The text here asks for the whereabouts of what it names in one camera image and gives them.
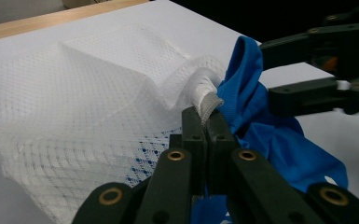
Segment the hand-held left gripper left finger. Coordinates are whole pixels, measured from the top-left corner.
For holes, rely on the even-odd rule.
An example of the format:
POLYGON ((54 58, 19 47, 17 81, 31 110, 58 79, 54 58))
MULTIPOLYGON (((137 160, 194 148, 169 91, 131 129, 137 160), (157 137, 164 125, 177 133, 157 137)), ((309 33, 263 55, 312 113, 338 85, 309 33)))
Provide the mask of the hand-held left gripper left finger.
POLYGON ((159 156, 134 224, 189 224, 191 201, 203 191, 205 137, 194 107, 182 112, 182 133, 159 156))

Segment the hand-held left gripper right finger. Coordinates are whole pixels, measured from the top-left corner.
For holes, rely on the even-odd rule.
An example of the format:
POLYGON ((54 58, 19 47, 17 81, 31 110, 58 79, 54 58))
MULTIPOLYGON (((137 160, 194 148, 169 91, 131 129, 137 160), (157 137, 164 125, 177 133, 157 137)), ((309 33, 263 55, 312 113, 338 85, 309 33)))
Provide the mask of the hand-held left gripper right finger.
POLYGON ((208 192, 227 196, 233 224, 324 224, 260 153, 239 146, 221 113, 208 119, 205 135, 208 192))

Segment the blue printed garment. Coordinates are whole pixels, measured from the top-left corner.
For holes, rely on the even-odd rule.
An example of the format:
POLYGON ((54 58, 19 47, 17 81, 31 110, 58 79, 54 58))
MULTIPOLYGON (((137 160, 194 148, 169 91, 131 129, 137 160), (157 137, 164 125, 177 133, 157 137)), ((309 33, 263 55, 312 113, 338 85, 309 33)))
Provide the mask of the blue printed garment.
MULTIPOLYGON (((254 39, 237 39, 224 77, 206 68, 194 76, 196 87, 191 102, 202 126, 214 112, 223 115, 242 148, 260 153, 328 224, 316 200, 319 193, 343 194, 348 186, 345 165, 308 140, 294 117, 280 118, 269 111, 268 91, 259 78, 263 71, 262 52, 254 39)), ((208 142, 202 171, 207 175, 208 142)), ((227 196, 211 195, 206 177, 202 199, 191 212, 191 224, 232 223, 227 196)))

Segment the white mesh laundry bag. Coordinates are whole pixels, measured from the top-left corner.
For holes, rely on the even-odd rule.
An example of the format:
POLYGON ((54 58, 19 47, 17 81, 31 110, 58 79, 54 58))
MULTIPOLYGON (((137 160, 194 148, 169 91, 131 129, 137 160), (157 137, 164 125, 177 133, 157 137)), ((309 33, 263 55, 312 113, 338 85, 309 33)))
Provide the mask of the white mesh laundry bag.
POLYGON ((207 119, 225 66, 129 25, 0 62, 0 162, 56 224, 107 182, 151 176, 182 113, 207 119))

